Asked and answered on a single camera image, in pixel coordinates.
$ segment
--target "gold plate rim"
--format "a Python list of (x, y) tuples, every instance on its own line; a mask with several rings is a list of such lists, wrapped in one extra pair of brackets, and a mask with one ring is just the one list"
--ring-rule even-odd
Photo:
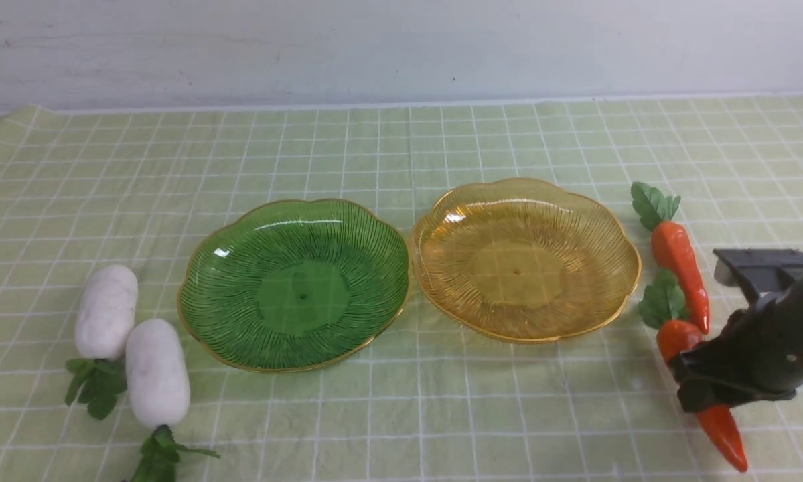
[[(579, 330), (576, 332), (565, 333), (564, 335), (548, 336), (546, 338), (515, 338), (512, 336), (499, 335), (499, 333), (493, 333), (491, 331), (478, 327), (474, 323), (471, 323), (471, 321), (465, 320), (461, 317), (457, 317), (457, 315), (454, 315), (452, 312), (448, 311), (443, 306), (441, 306), (440, 303), (438, 303), (437, 300), (435, 300), (431, 296), (431, 294), (428, 293), (428, 290), (421, 289), (423, 284), (425, 284), (425, 275), (422, 273), (421, 270), (422, 262), (421, 262), (421, 257), (419, 256), (419, 247), (417, 247), (417, 238), (420, 235), (423, 223), (425, 223), (425, 220), (428, 220), (429, 217), (434, 216), (434, 214), (436, 213), (436, 208), (440, 206), (441, 202), (443, 202), (448, 196), (453, 195), (454, 193), (459, 192), (460, 190), (472, 189), (476, 187), (486, 188), (489, 186), (496, 186), (501, 183), (517, 183), (517, 182), (537, 183), (544, 188), (557, 189), (565, 193), (566, 195), (581, 198), (584, 199), (585, 201), (592, 202), (593, 204), (596, 204), (599, 207), (603, 208), (603, 210), (606, 211), (606, 213), (609, 214), (610, 217), (612, 217), (612, 220), (616, 223), (616, 226), (618, 226), (619, 234), (621, 234), (622, 238), (628, 244), (628, 246), (631, 247), (634, 253), (634, 257), (636, 258), (636, 276), (634, 277), (633, 286), (631, 286), (630, 289), (625, 293), (624, 300), (622, 300), (622, 304), (606, 320), (601, 321), (601, 323), (598, 323), (595, 326), (588, 327), (587, 329)], [(634, 292), (636, 292), (636, 288), (640, 286), (640, 280), (642, 278), (642, 256), (640, 256), (640, 251), (637, 250), (636, 245), (630, 241), (630, 238), (628, 238), (628, 233), (624, 229), (624, 225), (622, 225), (622, 222), (619, 221), (618, 216), (616, 216), (615, 213), (613, 213), (613, 211), (610, 208), (608, 208), (602, 202), (597, 201), (596, 199), (592, 199), (587, 195), (582, 195), (579, 193), (569, 191), (567, 189), (563, 189), (554, 183), (549, 183), (548, 181), (542, 179), (536, 179), (535, 177), (508, 177), (505, 179), (500, 179), (489, 183), (467, 183), (457, 186), (454, 189), (448, 190), (446, 194), (441, 195), (440, 198), (434, 202), (428, 213), (420, 217), (416, 221), (416, 223), (414, 223), (413, 229), (411, 229), (409, 243), (410, 246), (408, 250), (411, 253), (411, 264), (413, 265), (413, 274), (414, 277), (416, 278), (417, 284), (420, 287), (420, 292), (422, 292), (423, 295), (425, 295), (425, 298), (428, 299), (428, 302), (430, 302), (436, 308), (440, 309), (440, 311), (442, 311), (443, 314), (452, 318), (454, 321), (457, 321), (457, 323), (469, 327), (469, 329), (472, 329), (477, 333), (481, 333), (481, 335), (485, 335), (491, 339), (496, 339), (496, 341), (504, 341), (516, 345), (542, 345), (545, 343), (554, 343), (560, 341), (561, 339), (575, 338), (576, 336), (586, 335), (586, 333), (591, 333), (598, 329), (602, 329), (602, 327), (605, 327), (607, 326), (607, 324), (612, 323), (612, 321), (615, 321), (616, 318), (618, 318), (622, 313), (624, 313), (624, 309), (627, 308), (628, 301), (630, 301), (630, 297), (633, 296)]]
[(325, 367), (328, 367), (328, 366), (332, 366), (333, 364), (336, 364), (336, 363), (340, 363), (341, 361), (344, 361), (345, 359), (348, 359), (353, 354), (358, 353), (358, 351), (362, 350), (362, 348), (368, 347), (368, 345), (370, 345), (374, 341), (374, 339), (376, 339), (378, 336), (382, 335), (383, 332), (385, 332), (386, 329), (388, 329), (390, 325), (392, 325), (396, 320), (398, 320), (399, 317), (401, 317), (401, 314), (404, 313), (404, 310), (407, 307), (407, 304), (410, 302), (410, 293), (411, 293), (411, 284), (412, 284), (410, 282), (410, 270), (409, 270), (409, 266), (411, 265), (411, 251), (410, 251), (410, 247), (408, 246), (407, 242), (404, 243), (405, 251), (407, 251), (407, 266), (408, 266), (408, 270), (407, 270), (407, 289), (405, 289), (404, 299), (401, 301), (401, 305), (399, 306), (398, 311), (395, 312), (395, 314), (389, 319), (389, 321), (387, 321), (383, 325), (383, 327), (380, 328), (380, 330), (377, 333), (375, 333), (374, 335), (370, 336), (370, 338), (368, 338), (366, 341), (362, 342), (362, 344), (359, 345), (358, 347), (355, 347), (352, 350), (347, 351), (347, 353), (344, 353), (344, 354), (342, 354), (342, 355), (340, 355), (338, 357), (335, 357), (334, 359), (325, 360), (325, 361), (323, 361), (321, 363), (318, 363), (318, 364), (310, 364), (310, 366), (298, 366), (297, 368), (276, 368), (276, 369), (272, 369), (272, 368), (260, 368), (260, 367), (243, 366), (242, 364), (237, 364), (237, 363), (234, 363), (232, 361), (223, 359), (223, 357), (220, 357), (220, 355), (218, 355), (216, 353), (216, 351), (212, 350), (211, 347), (208, 347), (208, 345), (206, 345), (206, 343), (204, 341), (202, 341), (202, 339), (200, 339), (200, 337), (198, 335), (196, 335), (196, 332), (193, 331), (192, 327), (190, 327), (190, 324), (187, 323), (187, 320), (184, 318), (183, 311), (181, 311), (181, 296), (184, 293), (184, 287), (187, 286), (187, 281), (188, 281), (187, 276), (188, 276), (188, 274), (190, 272), (190, 266), (193, 266), (193, 262), (195, 262), (196, 254), (198, 254), (199, 249), (202, 247), (203, 244), (206, 243), (206, 241), (208, 241), (208, 239), (211, 239), (212, 237), (216, 236), (218, 233), (221, 233), (221, 232), (223, 232), (224, 230), (226, 230), (228, 228), (232, 228), (236, 224), (238, 224), (238, 223), (242, 222), (243, 220), (245, 220), (251, 214), (253, 214), (253, 213), (255, 213), (255, 212), (259, 211), (259, 210), (263, 210), (263, 208), (266, 208), (267, 206), (270, 206), (270, 205), (273, 205), (273, 204), (282, 204), (283, 202), (289, 202), (289, 204), (318, 204), (318, 202), (330, 202), (330, 201), (332, 201), (332, 202), (345, 202), (345, 204), (353, 205), (354, 207), (359, 208), (359, 210), (365, 211), (366, 213), (368, 213), (369, 216), (371, 216), (374, 220), (376, 220), (376, 222), (381, 223), (382, 225), (385, 225), (385, 226), (389, 226), (389, 228), (391, 228), (392, 231), (395, 231), (395, 234), (398, 235), (398, 238), (400, 238), (402, 241), (405, 241), (404, 235), (401, 234), (401, 231), (399, 231), (398, 228), (395, 228), (395, 226), (389, 224), (388, 222), (384, 222), (384, 220), (378, 218), (377, 214), (372, 213), (371, 210), (369, 210), (367, 207), (364, 207), (362, 204), (359, 204), (358, 202), (353, 202), (353, 201), (349, 201), (347, 199), (336, 198), (336, 197), (325, 197), (325, 198), (315, 199), (315, 200), (311, 200), (311, 201), (307, 201), (307, 200), (303, 200), (303, 199), (279, 199), (279, 200), (276, 200), (276, 201), (265, 202), (264, 204), (261, 204), (256, 208), (252, 208), (251, 210), (249, 210), (246, 213), (242, 214), (240, 217), (238, 217), (238, 219), (234, 220), (233, 222), (227, 223), (226, 225), (221, 226), (221, 228), (215, 229), (214, 231), (210, 232), (205, 238), (202, 238), (202, 241), (199, 241), (199, 244), (196, 244), (196, 249), (193, 249), (193, 253), (190, 255), (190, 258), (187, 260), (187, 268), (185, 268), (185, 270), (184, 270), (184, 280), (181, 281), (181, 286), (178, 287), (177, 300), (175, 300), (175, 305), (177, 306), (177, 312), (178, 312), (178, 320), (180, 321), (181, 326), (184, 327), (184, 329), (187, 331), (187, 333), (189, 333), (190, 336), (193, 337), (193, 339), (195, 339), (199, 343), (199, 346), (202, 347), (202, 349), (205, 350), (206, 353), (211, 355), (211, 357), (213, 357), (214, 359), (216, 359), (218, 362), (220, 362), (222, 364), (226, 364), (226, 366), (230, 366), (232, 368), (236, 368), (236, 369), (239, 369), (239, 370), (244, 370), (245, 372), (252, 372), (252, 373), (311, 372), (312, 370), (318, 370), (318, 369), (322, 369), (322, 368), (325, 368)]

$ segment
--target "green leaf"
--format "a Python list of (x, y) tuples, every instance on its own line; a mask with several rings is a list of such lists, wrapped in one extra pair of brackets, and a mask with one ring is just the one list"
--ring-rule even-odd
[(651, 329), (660, 329), (668, 320), (688, 318), (684, 292), (676, 275), (665, 268), (646, 286), (638, 308), (643, 323)]
[(181, 451), (181, 452), (188, 452), (190, 454), (207, 455), (208, 457), (214, 457), (215, 459), (221, 458), (219, 452), (211, 451), (211, 449), (188, 449), (187, 447), (185, 447), (183, 445), (180, 445), (180, 443), (178, 443), (178, 447), (179, 447), (178, 451)]
[(103, 420), (113, 412), (113, 408), (116, 408), (117, 402), (119, 402), (119, 397), (113, 396), (112, 394), (105, 394), (105, 396), (98, 396), (92, 400), (92, 402), (89, 402), (86, 409), (92, 418)]
[(98, 370), (106, 373), (125, 373), (125, 366), (117, 362), (111, 362), (110, 360), (95, 360), (94, 366)]
[(661, 222), (671, 220), (680, 205), (680, 196), (666, 197), (660, 189), (646, 183), (632, 183), (630, 196), (634, 211), (640, 215), (640, 223), (648, 231), (654, 231)]
[(83, 372), (88, 366), (92, 366), (94, 364), (94, 360), (89, 359), (71, 359), (65, 362), (65, 369), (68, 372), (73, 373), (76, 375), (77, 373)]
[(175, 482), (175, 464), (181, 461), (172, 430), (163, 425), (142, 443), (142, 458), (131, 482)]
[(100, 372), (98, 376), (101, 394), (117, 394), (125, 393), (128, 390), (128, 379), (124, 372)]
[(166, 425), (157, 427), (157, 430), (154, 430), (154, 440), (156, 440), (163, 449), (175, 449), (175, 451), (178, 452), (202, 454), (207, 455), (208, 457), (220, 458), (220, 454), (215, 451), (209, 451), (209, 449), (191, 449), (186, 445), (181, 445), (181, 443), (175, 442), (175, 437), (172, 435), (172, 430)]
[(100, 372), (92, 368), (92, 374), (89, 375), (88, 380), (83, 384), (80, 397), (77, 399), (79, 403), (92, 402), (100, 394)]
[(85, 384), (93, 372), (94, 363), (91, 363), (80, 367), (76, 374), (74, 374), (74, 378), (72, 378), (70, 384), (68, 384), (68, 393), (65, 394), (65, 405), (71, 406), (71, 403), (74, 403), (74, 400), (77, 398), (77, 393), (80, 391), (80, 387), (83, 387), (83, 384)]
[(152, 470), (153, 459), (151, 457), (142, 457), (131, 477), (131, 482), (153, 482)]

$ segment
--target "toy carrot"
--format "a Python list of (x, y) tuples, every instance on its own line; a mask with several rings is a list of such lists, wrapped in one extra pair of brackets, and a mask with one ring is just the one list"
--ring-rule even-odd
[(686, 229), (672, 222), (680, 204), (680, 196), (664, 196), (660, 189), (646, 183), (631, 184), (630, 195), (634, 199), (634, 210), (640, 215), (640, 223), (652, 232), (654, 259), (663, 268), (674, 272), (680, 289), (686, 295), (690, 323), (707, 335), (711, 327), (708, 292), (696, 266), (696, 256)]
[[(673, 272), (662, 269), (646, 287), (640, 301), (640, 315), (646, 326), (658, 330), (656, 341), (666, 363), (678, 353), (702, 342), (702, 333), (692, 323), (683, 321), (686, 310), (684, 293)], [(696, 414), (699, 426), (714, 447), (738, 472), (747, 472), (749, 464), (743, 450), (741, 433), (728, 406), (716, 405)]]

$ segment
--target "white radish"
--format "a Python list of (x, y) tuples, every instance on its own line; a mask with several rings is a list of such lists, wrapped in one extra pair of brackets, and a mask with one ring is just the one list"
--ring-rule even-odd
[(138, 294), (139, 282), (126, 266), (110, 265), (89, 278), (74, 327), (74, 344), (82, 357), (115, 361), (125, 354)]
[(184, 349), (169, 321), (142, 321), (128, 338), (128, 395), (136, 419), (149, 429), (181, 422), (190, 408)]

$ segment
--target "table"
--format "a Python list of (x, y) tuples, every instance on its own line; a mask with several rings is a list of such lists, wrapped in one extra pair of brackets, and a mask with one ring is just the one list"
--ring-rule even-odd
[[(188, 256), (264, 202), (342, 197), (407, 233), (448, 189), (516, 176), (611, 208), (643, 282), (629, 183), (681, 195), (719, 329), (744, 302), (711, 249), (803, 250), (803, 96), (0, 116), (0, 481), (117, 481), (138, 461), (126, 397), (103, 422), (62, 402), (95, 269), (130, 266), (137, 320), (177, 324)], [(605, 329), (512, 347), (414, 288), (370, 347), (301, 374), (239, 372), (184, 335), (175, 435), (222, 458), (185, 457), (179, 480), (803, 480), (803, 390), (735, 411), (752, 464), (736, 474), (677, 411), (641, 292)]]

